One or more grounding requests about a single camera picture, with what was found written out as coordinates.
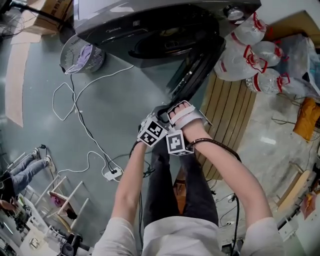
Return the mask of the person's right hand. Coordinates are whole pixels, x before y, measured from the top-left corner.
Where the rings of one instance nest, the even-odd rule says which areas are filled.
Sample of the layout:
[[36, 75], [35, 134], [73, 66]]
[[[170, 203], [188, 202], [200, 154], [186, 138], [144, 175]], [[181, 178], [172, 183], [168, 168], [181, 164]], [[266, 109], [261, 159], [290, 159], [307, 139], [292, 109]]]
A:
[[[175, 117], [179, 112], [184, 110], [189, 106], [188, 103], [182, 103], [179, 106], [177, 106], [173, 111], [170, 112], [169, 116], [172, 119]], [[201, 119], [194, 119], [193, 121], [189, 122], [185, 126], [182, 127], [182, 132], [185, 136], [185, 138], [191, 142], [199, 138], [206, 138], [207, 132], [205, 131], [203, 122]]]

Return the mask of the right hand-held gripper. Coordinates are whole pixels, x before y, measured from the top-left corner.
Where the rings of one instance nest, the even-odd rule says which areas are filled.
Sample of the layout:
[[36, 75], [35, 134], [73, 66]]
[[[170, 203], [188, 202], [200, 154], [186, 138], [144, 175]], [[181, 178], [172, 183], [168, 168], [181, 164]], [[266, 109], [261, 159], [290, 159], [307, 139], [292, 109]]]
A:
[[[187, 107], [173, 117], [170, 116], [170, 113], [173, 113], [176, 107], [185, 104]], [[177, 105], [171, 104], [163, 106], [165, 106], [165, 112], [161, 115], [161, 122], [163, 124], [169, 123], [169, 132], [166, 135], [168, 153], [175, 156], [193, 154], [194, 148], [192, 146], [187, 146], [187, 141], [184, 138], [182, 128], [194, 120], [201, 120], [203, 125], [210, 125], [211, 127], [213, 126], [212, 123], [200, 110], [186, 100], [181, 101]]]

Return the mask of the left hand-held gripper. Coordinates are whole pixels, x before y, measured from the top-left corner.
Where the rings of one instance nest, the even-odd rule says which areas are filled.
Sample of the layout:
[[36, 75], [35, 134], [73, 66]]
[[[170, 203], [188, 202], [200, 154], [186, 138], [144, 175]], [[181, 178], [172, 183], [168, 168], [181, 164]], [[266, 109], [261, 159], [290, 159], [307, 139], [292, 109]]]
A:
[[165, 112], [165, 106], [157, 106], [150, 112], [150, 116], [140, 124], [141, 127], [137, 135], [138, 142], [143, 142], [148, 147], [153, 147], [168, 134], [168, 131], [157, 122], [156, 118]]

